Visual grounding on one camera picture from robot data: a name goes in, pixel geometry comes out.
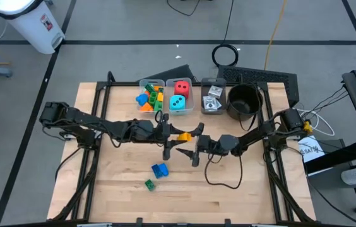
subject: wooden table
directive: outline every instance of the wooden table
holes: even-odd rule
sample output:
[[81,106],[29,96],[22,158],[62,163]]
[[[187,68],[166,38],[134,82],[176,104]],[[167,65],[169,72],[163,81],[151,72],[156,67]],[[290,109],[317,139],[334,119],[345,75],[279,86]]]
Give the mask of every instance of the wooden table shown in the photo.
[[[95,85],[80,84],[74,105],[76,108],[91,112]],[[288,108],[284,85],[268,83],[268,88],[273,113]],[[155,124],[154,116],[137,111],[134,99],[137,94],[138,88],[135,86],[113,86],[110,90],[106,119],[150,119]],[[240,128],[238,121],[227,114],[203,115],[200,112],[200,87],[194,87],[193,94],[195,108],[191,114],[170,116],[169,122],[176,128],[191,131],[199,122],[203,122],[203,134],[210,135],[214,140],[222,134],[241,136],[246,133]],[[244,128],[250,123],[250,119],[244,121]],[[194,141],[195,139],[178,147],[193,150]],[[288,145],[299,148],[295,141],[289,141]],[[75,141],[66,142],[62,159],[75,149]],[[275,223],[268,174],[262,155],[261,141],[250,146],[242,155],[244,176],[240,188],[232,190],[206,183],[206,154],[201,154],[200,164],[194,168],[187,156],[172,149],[171,159],[165,161],[170,175],[156,180],[151,166],[163,162],[162,148],[155,144],[133,143],[125,143],[120,148],[115,148],[105,136],[100,151],[90,221],[133,223],[136,218],[141,217],[146,223],[223,223],[226,218],[230,218],[235,224]],[[61,168],[48,218],[58,214],[75,192],[82,156],[83,152],[80,152]],[[282,152],[282,157],[290,193],[307,215],[315,219],[300,154],[288,149]],[[211,164],[208,169],[211,182],[237,185],[239,177],[239,159],[231,155],[224,157],[219,164]],[[153,192],[149,192],[145,186],[148,179],[156,185]],[[279,190],[278,192],[282,219],[285,219],[283,197]],[[85,199],[86,195],[83,195],[79,217],[83,215]]]

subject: plastic container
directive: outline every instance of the plastic container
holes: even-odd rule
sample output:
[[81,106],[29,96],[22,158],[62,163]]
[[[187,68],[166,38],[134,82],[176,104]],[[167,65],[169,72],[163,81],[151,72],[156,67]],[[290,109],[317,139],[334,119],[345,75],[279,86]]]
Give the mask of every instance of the plastic container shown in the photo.
[[[185,100],[185,109],[183,110],[171,110],[170,109],[170,98],[174,95],[174,87],[177,81],[186,81],[189,83],[189,98]],[[177,78],[177,79],[168,79],[165,83],[165,96],[164,104],[168,107],[168,110],[171,115],[184,115],[192,112],[195,104],[193,102],[193,91],[192,91],[192,80],[189,78]]]
[[65,39],[43,0],[0,0],[0,17],[43,54],[53,54]]
[[[220,98],[216,98],[217,101],[222,105],[217,110],[207,110],[205,109],[203,103],[203,97],[209,96],[209,90],[212,86],[216,86],[218,88],[223,89]],[[226,104],[226,80],[223,78],[203,78],[201,81],[201,112],[202,114],[213,114],[213,115],[220,115],[223,114],[224,111],[227,109]]]
[[[161,86],[163,89],[164,89],[164,93],[163,93],[163,108],[162,110],[164,110],[164,106],[165,106],[165,83],[162,79],[141,79],[139,81],[139,93],[138,95],[140,94],[143,94],[146,90],[146,85],[153,85],[153,86]],[[141,111],[140,110],[140,105],[138,104],[138,110],[141,112],[141,113],[151,113],[151,114],[155,114],[157,113],[157,111]]]

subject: concrete floor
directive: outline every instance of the concrete floor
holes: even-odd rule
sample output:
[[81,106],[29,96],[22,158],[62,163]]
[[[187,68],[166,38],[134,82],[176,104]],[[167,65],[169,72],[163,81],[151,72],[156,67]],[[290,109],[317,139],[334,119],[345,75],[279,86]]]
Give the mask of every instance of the concrete floor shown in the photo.
[[[50,7],[60,25],[74,2],[54,1],[55,5]],[[195,0],[170,2],[187,12],[196,4]],[[348,2],[356,17],[356,0]],[[281,1],[236,0],[227,40],[269,40],[281,4]],[[12,78],[0,77],[0,197],[45,74],[51,74],[51,78],[44,102],[68,103],[74,103],[80,82],[103,81],[109,70],[117,81],[136,81],[183,64],[189,64],[198,79],[217,75],[210,56],[215,45],[207,44],[207,41],[224,37],[230,1],[202,0],[191,17],[176,13],[161,0],[77,0],[74,9],[71,9],[73,13],[66,30],[67,40],[132,42],[125,45],[116,45],[116,42],[107,42],[106,45],[62,45],[52,71],[47,71],[50,55],[39,54],[28,44],[16,45],[10,41],[6,45],[0,44],[1,52],[11,58],[10,68],[13,70]],[[4,21],[0,19],[0,33],[3,26]],[[9,26],[2,40],[16,42],[23,38]],[[135,40],[175,41],[168,45],[157,45],[157,42],[138,45]],[[181,44],[180,40],[200,41],[197,41],[199,44]],[[326,42],[356,41],[355,28],[342,1],[289,0],[275,40],[322,41],[310,42],[310,45],[273,45],[271,48],[268,69],[297,74],[300,103],[307,109],[340,88],[342,73],[356,69],[356,44]],[[240,48],[237,66],[263,68],[266,45],[235,46]],[[229,63],[232,54],[219,50],[217,59],[222,64]],[[356,142],[356,112],[348,98],[323,109],[320,114],[334,128],[336,136],[316,134],[317,138],[343,138],[346,144]],[[46,219],[54,172],[60,162],[62,148],[61,141],[42,134],[40,124],[35,123],[1,224]],[[319,189],[328,181],[326,175],[322,173],[314,179]],[[353,189],[321,189],[334,205],[356,218],[353,213],[356,207]],[[315,191],[311,192],[318,220],[329,224],[356,225],[330,208]]]

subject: toy block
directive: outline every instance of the toy block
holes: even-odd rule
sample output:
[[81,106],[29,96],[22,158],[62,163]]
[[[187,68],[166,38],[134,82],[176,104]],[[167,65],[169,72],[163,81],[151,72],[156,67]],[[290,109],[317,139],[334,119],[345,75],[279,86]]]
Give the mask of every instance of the toy block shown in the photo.
[[158,179],[163,176],[163,173],[160,170],[160,167],[156,164],[151,167],[154,172],[155,177]]
[[162,163],[160,165],[158,165],[158,167],[160,168],[160,171],[163,173],[163,175],[166,177],[168,176],[168,168],[167,165],[165,163]]
[[157,94],[157,101],[162,102],[163,101],[163,93],[158,92]]
[[150,98],[150,92],[148,92],[147,90],[145,91],[145,94],[147,95],[147,99]]
[[153,107],[149,103],[145,103],[141,108],[140,111],[153,111]]
[[148,99],[148,103],[154,107],[155,101],[157,100],[157,92],[151,92],[150,98]]
[[153,86],[150,85],[150,84],[147,84],[147,85],[145,86],[145,88],[146,88],[146,90],[147,90],[148,92],[150,92],[150,94],[151,94],[152,92],[156,92],[156,91],[154,90]]
[[163,110],[163,103],[157,100],[154,103],[154,111],[159,111],[159,110]]
[[147,180],[145,182],[146,187],[148,188],[149,191],[152,191],[155,189],[155,185],[151,180]]
[[183,95],[185,99],[189,98],[190,85],[186,81],[177,81],[174,86],[174,95]]
[[192,136],[191,136],[190,133],[184,132],[184,133],[180,134],[180,135],[177,137],[177,140],[178,140],[178,141],[188,141],[188,142],[191,142]]
[[182,95],[173,95],[170,98],[170,110],[185,109],[185,97]]
[[146,94],[140,94],[139,96],[136,97],[136,101],[139,103],[139,105],[143,106],[147,102],[147,95]]

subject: white trash can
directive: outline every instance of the white trash can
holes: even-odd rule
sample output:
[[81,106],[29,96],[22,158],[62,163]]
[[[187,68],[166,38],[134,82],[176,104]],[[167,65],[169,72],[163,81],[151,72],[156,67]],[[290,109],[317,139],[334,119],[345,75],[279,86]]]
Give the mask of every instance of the white trash can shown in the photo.
[[0,0],[0,17],[43,54],[53,54],[66,38],[43,0]]

